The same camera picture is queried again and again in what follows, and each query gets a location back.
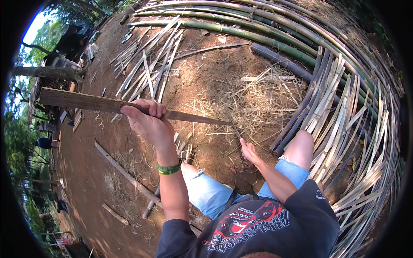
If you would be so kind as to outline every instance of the knee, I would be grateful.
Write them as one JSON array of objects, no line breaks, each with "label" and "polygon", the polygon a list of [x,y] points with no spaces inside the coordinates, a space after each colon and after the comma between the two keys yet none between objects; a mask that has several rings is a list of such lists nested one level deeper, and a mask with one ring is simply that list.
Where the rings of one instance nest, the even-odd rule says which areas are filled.
[{"label": "knee", "polygon": [[313,136],[304,130],[300,130],[297,132],[297,134],[295,135],[295,137],[297,138],[297,140],[299,140],[300,143],[308,145],[310,144],[311,146],[314,146],[314,138]]}]

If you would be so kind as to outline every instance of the hand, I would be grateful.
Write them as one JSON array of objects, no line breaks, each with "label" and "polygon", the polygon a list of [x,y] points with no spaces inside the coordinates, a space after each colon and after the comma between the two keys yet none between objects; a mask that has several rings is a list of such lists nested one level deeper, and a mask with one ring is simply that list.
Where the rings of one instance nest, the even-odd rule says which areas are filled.
[{"label": "hand", "polygon": [[257,152],[255,151],[254,144],[246,143],[242,138],[240,139],[240,143],[242,146],[242,155],[246,160],[248,160],[255,166],[262,161],[261,158],[258,156]]},{"label": "hand", "polygon": [[123,106],[121,113],[128,116],[131,129],[142,136],[148,143],[154,145],[157,151],[169,148],[173,142],[174,130],[167,119],[160,119],[166,113],[164,104],[151,100],[137,99],[132,103],[138,104],[143,108],[149,108],[149,114],[145,115],[139,109],[132,106]]}]

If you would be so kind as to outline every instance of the dead leaf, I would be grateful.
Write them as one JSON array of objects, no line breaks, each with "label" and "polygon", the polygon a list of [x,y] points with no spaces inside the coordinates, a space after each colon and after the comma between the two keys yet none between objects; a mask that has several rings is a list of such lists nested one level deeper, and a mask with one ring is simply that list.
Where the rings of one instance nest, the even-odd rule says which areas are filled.
[{"label": "dead leaf", "polygon": [[205,36],[205,35],[209,34],[209,31],[201,29],[201,34]]},{"label": "dead leaf", "polygon": [[236,174],[236,173],[237,173],[237,171],[235,170],[235,168],[234,168],[234,167],[229,167],[229,169],[230,169],[230,171],[231,171],[232,173],[234,173],[234,174]]},{"label": "dead leaf", "polygon": [[220,36],[220,37],[217,37],[217,38],[218,38],[219,42],[221,42],[222,44],[227,43],[227,37],[225,37],[225,36]]},{"label": "dead leaf", "polygon": [[231,166],[230,164],[228,164],[228,163],[226,163],[226,162],[225,162],[225,165],[228,167],[228,169],[229,169],[232,173],[234,173],[234,174],[237,173],[237,171],[235,170],[235,167]]}]

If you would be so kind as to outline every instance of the wood stick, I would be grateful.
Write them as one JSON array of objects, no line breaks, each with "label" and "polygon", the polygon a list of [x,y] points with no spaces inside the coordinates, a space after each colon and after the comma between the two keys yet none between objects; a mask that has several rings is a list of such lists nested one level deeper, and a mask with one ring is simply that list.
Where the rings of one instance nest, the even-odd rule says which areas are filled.
[{"label": "wood stick", "polygon": [[104,207],[105,210],[107,210],[110,214],[112,214],[117,220],[119,220],[120,222],[122,222],[123,224],[129,226],[129,221],[127,221],[124,217],[120,216],[119,214],[117,214],[114,210],[112,210],[109,206],[107,206],[106,204],[102,204],[102,206]]},{"label": "wood stick", "polygon": [[[155,190],[155,196],[159,197],[161,194],[161,186],[159,185],[156,190]],[[142,214],[142,218],[147,218],[149,215],[149,212],[151,212],[152,208],[154,207],[155,203],[153,201],[150,201],[148,204],[148,207],[146,207],[145,212]]]},{"label": "wood stick", "polygon": [[148,82],[149,82],[149,91],[151,92],[151,97],[153,97],[154,87],[152,86],[152,79],[151,79],[151,74],[150,74],[149,67],[148,67],[148,62],[146,60],[145,50],[142,50],[142,56],[143,56],[143,64],[145,65],[146,77],[148,78]]},{"label": "wood stick", "polygon": [[166,83],[168,82],[169,71],[170,71],[171,68],[172,68],[173,58],[175,57],[176,51],[178,50],[179,43],[180,43],[181,39],[182,39],[182,34],[179,36],[178,41],[175,43],[175,48],[173,49],[171,58],[169,59],[169,67],[168,67],[168,69],[167,69],[166,72],[165,72],[164,82],[162,83],[162,87],[161,87],[161,90],[160,90],[159,96],[158,96],[158,102],[159,102],[159,103],[161,103],[161,101],[162,101],[162,95],[164,94],[164,90],[165,90]]},{"label": "wood stick", "polygon": [[136,189],[138,189],[142,194],[148,197],[151,201],[153,201],[157,206],[163,208],[161,200],[154,196],[151,191],[149,191],[145,186],[139,183],[135,178],[133,178],[119,163],[116,162],[103,148],[100,146],[97,141],[95,141],[95,147],[97,150],[129,181],[131,182]]},{"label": "wood stick", "polygon": [[[133,106],[139,109],[144,114],[149,115],[149,109],[144,109],[140,105],[135,103],[100,96],[92,96],[77,92],[55,90],[45,87],[42,87],[42,90],[40,92],[40,103],[50,106],[72,107],[117,114],[120,113],[121,107]],[[221,121],[203,116],[197,116],[193,114],[187,114],[178,111],[172,111],[168,109],[166,110],[166,114],[164,114],[163,117],[166,119],[188,122],[209,123],[216,125],[232,125],[231,122]]]}]

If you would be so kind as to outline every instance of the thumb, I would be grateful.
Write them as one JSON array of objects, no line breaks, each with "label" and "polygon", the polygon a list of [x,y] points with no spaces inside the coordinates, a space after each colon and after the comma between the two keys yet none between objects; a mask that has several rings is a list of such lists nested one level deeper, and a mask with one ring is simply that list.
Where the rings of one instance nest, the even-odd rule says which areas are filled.
[{"label": "thumb", "polygon": [[127,115],[129,119],[133,118],[136,120],[141,120],[144,114],[137,108],[132,106],[123,106],[121,108],[121,113]]},{"label": "thumb", "polygon": [[245,140],[243,138],[240,139],[240,143],[242,148],[247,148],[247,144],[245,143]]}]

